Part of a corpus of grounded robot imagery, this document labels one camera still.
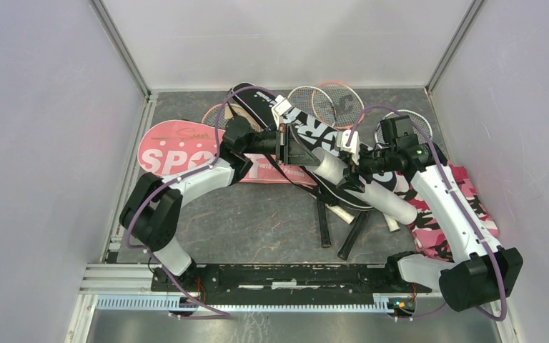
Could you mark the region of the white shuttlecock tube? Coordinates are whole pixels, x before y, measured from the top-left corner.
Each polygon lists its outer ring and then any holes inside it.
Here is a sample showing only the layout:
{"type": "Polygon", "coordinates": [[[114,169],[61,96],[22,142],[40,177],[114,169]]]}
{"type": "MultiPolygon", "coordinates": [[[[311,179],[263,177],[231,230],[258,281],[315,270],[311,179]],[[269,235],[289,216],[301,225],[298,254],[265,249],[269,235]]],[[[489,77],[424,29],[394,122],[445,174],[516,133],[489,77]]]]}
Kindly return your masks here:
{"type": "Polygon", "coordinates": [[[312,150],[312,153],[320,160],[319,166],[307,166],[307,170],[317,175],[320,179],[333,184],[334,190],[353,196],[368,204],[383,214],[392,217],[395,221],[408,225],[417,218],[417,210],[413,205],[399,198],[392,191],[384,188],[377,182],[365,185],[364,192],[346,190],[338,187],[343,180],[343,170],[347,165],[321,147],[312,150]]]}

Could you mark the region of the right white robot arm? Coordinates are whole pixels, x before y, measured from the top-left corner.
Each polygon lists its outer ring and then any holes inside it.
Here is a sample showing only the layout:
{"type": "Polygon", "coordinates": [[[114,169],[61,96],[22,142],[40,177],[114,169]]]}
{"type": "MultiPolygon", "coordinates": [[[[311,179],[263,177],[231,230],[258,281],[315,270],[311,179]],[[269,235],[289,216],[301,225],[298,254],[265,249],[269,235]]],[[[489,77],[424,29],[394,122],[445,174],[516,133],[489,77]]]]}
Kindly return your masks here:
{"type": "Polygon", "coordinates": [[[394,292],[412,283],[441,292],[447,305],[461,312],[476,308],[501,322],[523,258],[516,248],[506,249],[490,234],[474,213],[460,187],[452,182],[445,156],[407,115],[380,122],[383,148],[361,148],[354,129],[337,136],[337,149],[348,163],[341,185],[366,194],[366,182],[383,172],[401,173],[426,203],[443,230],[453,261],[444,262],[421,254],[399,255],[385,270],[386,286],[394,292]]]}

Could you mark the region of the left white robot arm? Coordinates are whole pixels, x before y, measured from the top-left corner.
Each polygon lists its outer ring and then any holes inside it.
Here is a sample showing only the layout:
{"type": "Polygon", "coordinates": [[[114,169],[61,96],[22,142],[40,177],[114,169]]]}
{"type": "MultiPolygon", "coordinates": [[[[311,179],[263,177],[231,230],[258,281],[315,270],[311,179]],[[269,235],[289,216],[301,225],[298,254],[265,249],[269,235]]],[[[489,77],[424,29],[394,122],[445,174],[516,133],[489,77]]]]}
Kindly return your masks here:
{"type": "Polygon", "coordinates": [[[275,165],[321,163],[300,139],[299,132],[287,124],[281,124],[276,131],[258,132],[244,117],[236,116],[227,122],[217,144],[213,160],[178,176],[163,179],[150,172],[141,175],[119,215],[125,237],[138,239],[142,248],[169,271],[168,280],[179,291],[191,289],[196,282],[196,272],[190,267],[193,259],[175,237],[185,205],[243,179],[253,165],[249,154],[262,154],[275,165]]]}

